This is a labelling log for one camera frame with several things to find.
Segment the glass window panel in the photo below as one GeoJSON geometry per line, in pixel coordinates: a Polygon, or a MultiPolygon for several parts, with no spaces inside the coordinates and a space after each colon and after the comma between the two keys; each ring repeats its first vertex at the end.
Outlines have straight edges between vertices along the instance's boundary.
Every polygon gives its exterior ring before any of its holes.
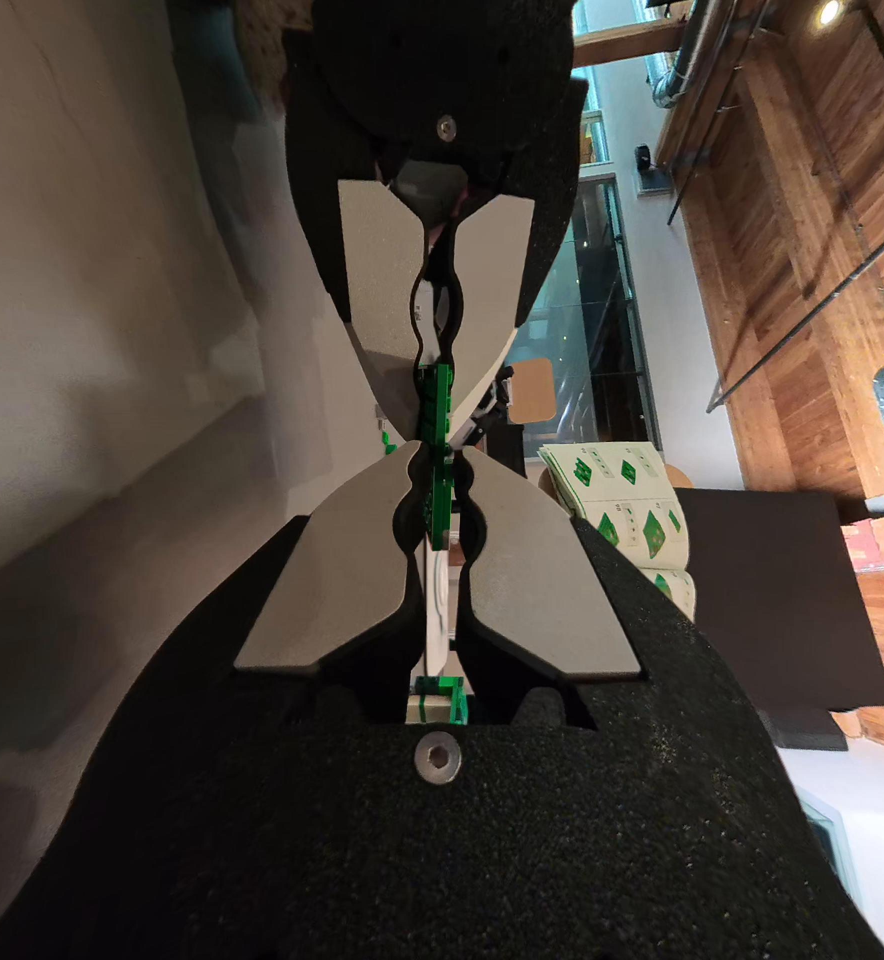
{"type": "Polygon", "coordinates": [[[663,449],[613,175],[580,180],[511,357],[552,366],[556,412],[524,427],[527,459],[549,443],[648,441],[663,449]]]}

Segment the lego instruction booklet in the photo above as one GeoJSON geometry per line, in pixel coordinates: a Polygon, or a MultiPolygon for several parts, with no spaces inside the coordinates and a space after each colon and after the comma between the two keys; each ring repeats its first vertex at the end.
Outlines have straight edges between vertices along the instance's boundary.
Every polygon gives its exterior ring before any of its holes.
{"type": "Polygon", "coordinates": [[[559,502],[588,522],[690,620],[697,589],[690,536],[666,464],[645,440],[542,445],[559,502]]]}

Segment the black rectangular mat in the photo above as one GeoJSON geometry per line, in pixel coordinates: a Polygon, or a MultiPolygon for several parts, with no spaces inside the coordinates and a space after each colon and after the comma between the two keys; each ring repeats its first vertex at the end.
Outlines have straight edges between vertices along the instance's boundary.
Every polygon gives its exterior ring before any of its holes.
{"type": "Polygon", "coordinates": [[[681,488],[695,624],[773,715],[884,707],[884,665],[832,495],[681,488]]]}

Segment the black metal ceiling rail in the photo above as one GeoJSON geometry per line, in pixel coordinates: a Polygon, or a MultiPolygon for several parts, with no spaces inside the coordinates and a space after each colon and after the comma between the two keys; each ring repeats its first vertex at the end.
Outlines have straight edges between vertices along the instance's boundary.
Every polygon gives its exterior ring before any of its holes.
{"type": "Polygon", "coordinates": [[[706,414],[713,413],[716,409],[720,408],[727,402],[737,390],[742,388],[748,381],[758,374],[767,364],[774,359],[781,351],[784,350],[791,342],[793,342],[796,337],[798,337],[804,330],[807,330],[808,327],[814,322],[816,318],[828,307],[831,306],[838,298],[840,298],[851,286],[853,286],[858,280],[864,276],[870,268],[874,267],[878,261],[884,256],[884,241],[876,246],[866,258],[864,258],[854,270],[852,270],[844,279],[838,282],[832,290],[823,296],[815,306],[813,306],[803,318],[801,318],[794,326],[787,330],[784,335],[775,342],[771,348],[769,348],[764,354],[761,354],[760,359],[757,360],[748,370],[743,373],[736,381],[729,387],[723,387],[722,382],[719,381],[716,384],[716,387],[710,397],[710,400],[705,408],[706,414]]]}

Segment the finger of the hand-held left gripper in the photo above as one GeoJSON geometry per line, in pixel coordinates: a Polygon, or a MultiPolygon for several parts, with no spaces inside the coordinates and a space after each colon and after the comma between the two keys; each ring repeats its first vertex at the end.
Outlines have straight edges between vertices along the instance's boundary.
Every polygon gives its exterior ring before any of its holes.
{"type": "Polygon", "coordinates": [[[448,439],[469,420],[516,336],[534,209],[531,198],[497,195],[447,225],[442,359],[452,370],[448,439]]]}
{"type": "Polygon", "coordinates": [[[420,218],[388,186],[338,182],[352,347],[381,412],[405,442],[416,438],[421,409],[416,367],[421,340],[413,298],[427,241],[420,218]]]}

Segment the white fixture with green parts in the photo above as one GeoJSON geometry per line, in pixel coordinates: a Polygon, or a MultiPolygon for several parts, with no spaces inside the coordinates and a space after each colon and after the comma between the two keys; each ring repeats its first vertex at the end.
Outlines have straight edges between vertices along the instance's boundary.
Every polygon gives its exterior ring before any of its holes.
{"type": "Polygon", "coordinates": [[[417,676],[406,703],[407,725],[464,726],[469,721],[465,680],[460,676],[417,676]]]}

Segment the tan backrest chair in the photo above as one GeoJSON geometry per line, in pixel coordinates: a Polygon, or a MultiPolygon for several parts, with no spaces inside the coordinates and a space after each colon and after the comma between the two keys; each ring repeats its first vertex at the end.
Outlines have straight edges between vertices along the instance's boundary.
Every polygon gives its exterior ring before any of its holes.
{"type": "Polygon", "coordinates": [[[538,357],[502,366],[496,374],[496,399],[496,424],[511,440],[512,449],[525,459],[525,428],[549,423],[556,417],[552,361],[538,357]]]}

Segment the green lego plate assembly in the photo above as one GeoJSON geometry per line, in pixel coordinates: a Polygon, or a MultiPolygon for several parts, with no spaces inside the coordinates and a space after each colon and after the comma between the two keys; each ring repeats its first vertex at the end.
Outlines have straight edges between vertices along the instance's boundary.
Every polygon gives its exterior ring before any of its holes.
{"type": "Polygon", "coordinates": [[[425,534],[432,551],[448,549],[454,493],[454,452],[449,444],[454,369],[441,361],[419,368],[422,406],[419,439],[428,451],[428,480],[423,496],[425,534]]]}

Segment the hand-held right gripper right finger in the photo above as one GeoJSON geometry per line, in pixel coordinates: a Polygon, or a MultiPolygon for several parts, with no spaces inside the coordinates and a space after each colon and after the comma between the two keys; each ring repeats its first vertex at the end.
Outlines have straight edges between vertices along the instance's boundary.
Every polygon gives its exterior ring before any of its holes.
{"type": "Polygon", "coordinates": [[[456,467],[464,562],[455,649],[466,672],[498,653],[553,680],[638,678],[640,662],[568,512],[472,447],[456,467]]]}

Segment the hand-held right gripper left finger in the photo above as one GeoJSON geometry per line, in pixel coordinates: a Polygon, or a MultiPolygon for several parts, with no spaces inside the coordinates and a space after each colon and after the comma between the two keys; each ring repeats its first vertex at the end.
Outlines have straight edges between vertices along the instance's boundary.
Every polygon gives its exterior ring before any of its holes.
{"type": "Polygon", "coordinates": [[[393,520],[412,491],[411,440],[333,491],[311,514],[233,662],[239,671],[308,676],[396,614],[409,560],[393,520]]]}

